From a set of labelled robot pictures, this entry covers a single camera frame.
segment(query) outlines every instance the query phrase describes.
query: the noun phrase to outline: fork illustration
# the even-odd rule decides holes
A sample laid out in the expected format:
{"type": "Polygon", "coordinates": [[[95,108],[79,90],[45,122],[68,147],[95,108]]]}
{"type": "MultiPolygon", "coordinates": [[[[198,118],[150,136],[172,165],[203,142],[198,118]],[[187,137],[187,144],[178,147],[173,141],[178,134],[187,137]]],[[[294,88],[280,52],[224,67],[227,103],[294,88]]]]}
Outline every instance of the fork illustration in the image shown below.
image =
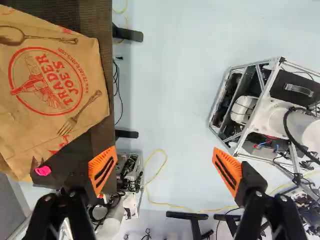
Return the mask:
{"type": "Polygon", "coordinates": [[[80,111],[77,113],[77,115],[70,117],[60,128],[60,130],[57,132],[57,135],[64,136],[75,127],[75,125],[78,122],[78,118],[80,114],[83,112],[83,110],[91,103],[93,103],[98,97],[102,95],[102,92],[100,90],[95,91],[95,93],[89,98],[88,102],[80,109],[80,111]]]}

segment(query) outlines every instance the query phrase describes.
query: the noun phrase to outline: spoon illustration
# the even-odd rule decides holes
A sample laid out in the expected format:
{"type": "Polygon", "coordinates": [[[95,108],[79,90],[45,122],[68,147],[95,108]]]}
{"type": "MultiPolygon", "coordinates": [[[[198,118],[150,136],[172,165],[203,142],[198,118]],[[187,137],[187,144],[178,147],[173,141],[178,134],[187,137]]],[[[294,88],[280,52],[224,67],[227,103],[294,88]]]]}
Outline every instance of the spoon illustration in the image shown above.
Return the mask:
{"type": "Polygon", "coordinates": [[[78,43],[77,38],[59,38],[59,37],[45,37],[25,35],[23,31],[14,26],[0,25],[0,44],[7,46],[19,46],[27,39],[43,39],[58,41],[63,44],[75,45],[78,43]]]}

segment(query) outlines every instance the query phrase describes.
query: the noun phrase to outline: black cable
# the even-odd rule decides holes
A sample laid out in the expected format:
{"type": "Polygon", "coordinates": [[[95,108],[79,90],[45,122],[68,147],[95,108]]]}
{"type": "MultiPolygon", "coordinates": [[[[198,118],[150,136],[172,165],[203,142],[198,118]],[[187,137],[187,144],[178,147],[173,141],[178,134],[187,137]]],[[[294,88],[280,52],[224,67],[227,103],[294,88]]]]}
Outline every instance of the black cable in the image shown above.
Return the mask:
{"type": "Polygon", "coordinates": [[[237,102],[235,102],[234,104],[237,104],[237,105],[239,105],[239,106],[241,106],[241,107],[244,107],[244,108],[246,108],[246,109],[249,109],[249,110],[253,110],[253,108],[247,107],[247,106],[242,105],[242,104],[237,103],[237,102]]]}
{"type": "Polygon", "coordinates": [[[278,162],[275,162],[276,159],[279,159],[279,158],[282,158],[284,157],[285,155],[287,154],[287,152],[283,153],[283,155],[281,154],[281,156],[276,156],[274,159],[272,159],[272,162],[279,166],[280,168],[282,168],[283,170],[285,170],[286,172],[292,174],[292,175],[295,175],[293,172],[289,171],[288,169],[286,169],[284,166],[281,166],[278,162]]]}
{"type": "Polygon", "coordinates": [[[91,207],[88,208],[88,210],[87,210],[88,215],[89,215],[89,217],[91,219],[92,224],[95,225],[94,231],[96,231],[98,229],[98,227],[101,226],[104,223],[104,221],[106,220],[110,210],[115,208],[119,204],[121,197],[124,196],[125,194],[126,193],[123,192],[123,191],[118,191],[116,194],[114,194],[114,195],[112,195],[110,197],[110,200],[109,200],[108,203],[106,203],[106,204],[105,203],[104,204],[94,204],[94,205],[92,205],[91,207]],[[106,209],[105,215],[100,219],[96,219],[94,217],[94,215],[93,215],[93,211],[97,206],[100,206],[100,207],[103,207],[103,208],[106,209]]]}
{"type": "MultiPolygon", "coordinates": [[[[227,212],[224,214],[224,216],[227,215],[228,213],[230,213],[230,212],[232,212],[232,211],[234,211],[234,210],[238,210],[238,209],[240,209],[240,207],[231,209],[231,210],[227,211],[227,212]]],[[[215,240],[218,239],[218,227],[219,227],[220,222],[221,222],[221,220],[219,220],[219,221],[218,221],[218,224],[216,225],[216,229],[215,229],[215,240]]]]}
{"type": "Polygon", "coordinates": [[[288,121],[288,116],[290,113],[296,111],[296,110],[302,110],[304,112],[307,112],[308,110],[302,108],[302,107],[291,107],[289,108],[289,110],[284,114],[283,116],[283,126],[284,126],[284,131],[287,135],[287,137],[289,138],[289,140],[301,151],[303,152],[308,158],[310,158],[310,160],[314,161],[316,164],[320,165],[320,161],[319,158],[316,158],[315,156],[313,156],[309,151],[307,151],[300,143],[298,143],[295,138],[291,135],[289,129],[288,129],[288,125],[287,125],[287,121],[288,121]]]}
{"type": "Polygon", "coordinates": [[[113,96],[115,97],[116,95],[118,95],[120,102],[121,102],[121,114],[120,114],[118,121],[116,121],[116,123],[114,124],[114,125],[117,125],[119,123],[119,121],[121,120],[122,115],[124,113],[124,103],[123,103],[121,95],[120,95],[120,69],[114,60],[112,60],[112,62],[115,65],[115,74],[113,75],[113,79],[115,81],[115,86],[116,86],[116,92],[113,96]]]}

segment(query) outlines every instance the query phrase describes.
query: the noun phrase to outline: black bracket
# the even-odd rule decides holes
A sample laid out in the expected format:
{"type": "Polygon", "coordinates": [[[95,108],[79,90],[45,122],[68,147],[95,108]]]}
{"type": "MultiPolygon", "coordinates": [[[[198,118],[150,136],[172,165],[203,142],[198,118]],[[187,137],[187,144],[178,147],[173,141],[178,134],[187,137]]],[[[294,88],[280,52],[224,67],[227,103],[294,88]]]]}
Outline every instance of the black bracket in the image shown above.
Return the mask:
{"type": "Polygon", "coordinates": [[[115,129],[114,132],[116,141],[118,140],[118,138],[137,139],[139,137],[139,133],[137,131],[115,129]]]}
{"type": "Polygon", "coordinates": [[[136,41],[140,43],[144,40],[144,34],[141,31],[117,27],[114,23],[112,23],[112,37],[116,39],[136,41]]]}
{"type": "Polygon", "coordinates": [[[301,184],[301,179],[303,178],[304,176],[302,175],[302,173],[294,173],[293,174],[293,179],[292,179],[292,182],[294,184],[301,184]]]}

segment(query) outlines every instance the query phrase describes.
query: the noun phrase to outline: black stand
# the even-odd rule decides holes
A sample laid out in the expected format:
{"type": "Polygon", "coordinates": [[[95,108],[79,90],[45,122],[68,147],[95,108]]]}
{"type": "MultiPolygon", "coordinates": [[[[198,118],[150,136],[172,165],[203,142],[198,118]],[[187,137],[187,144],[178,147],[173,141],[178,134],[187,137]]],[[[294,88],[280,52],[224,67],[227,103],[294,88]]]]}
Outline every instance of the black stand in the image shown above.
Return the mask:
{"type": "MultiPolygon", "coordinates": [[[[240,215],[214,214],[213,218],[219,221],[226,221],[226,224],[228,225],[228,228],[230,230],[232,237],[235,236],[238,228],[236,222],[240,222],[240,219],[241,219],[240,215]]],[[[261,236],[259,237],[260,240],[262,240],[262,236],[263,237],[266,236],[265,230],[268,226],[269,226],[268,222],[261,225],[261,228],[260,228],[261,236]]]]}
{"type": "Polygon", "coordinates": [[[112,23],[112,37],[140,43],[144,40],[144,34],[142,32],[117,27],[114,23],[112,23]]]}
{"type": "Polygon", "coordinates": [[[115,129],[114,131],[116,141],[118,140],[118,138],[137,139],[139,137],[139,133],[137,131],[126,131],[118,129],[115,129]]]}
{"type": "Polygon", "coordinates": [[[232,237],[235,236],[237,231],[237,224],[236,222],[240,222],[241,216],[240,215],[225,215],[225,214],[215,214],[213,215],[215,220],[219,221],[226,221],[226,224],[229,227],[232,237]]]}
{"type": "Polygon", "coordinates": [[[165,214],[168,218],[174,219],[186,219],[191,222],[192,236],[193,240],[202,240],[214,234],[214,231],[211,229],[205,234],[201,235],[200,227],[198,221],[207,220],[207,214],[196,214],[196,213],[186,213],[186,212],[176,212],[176,211],[167,211],[165,214]]]}

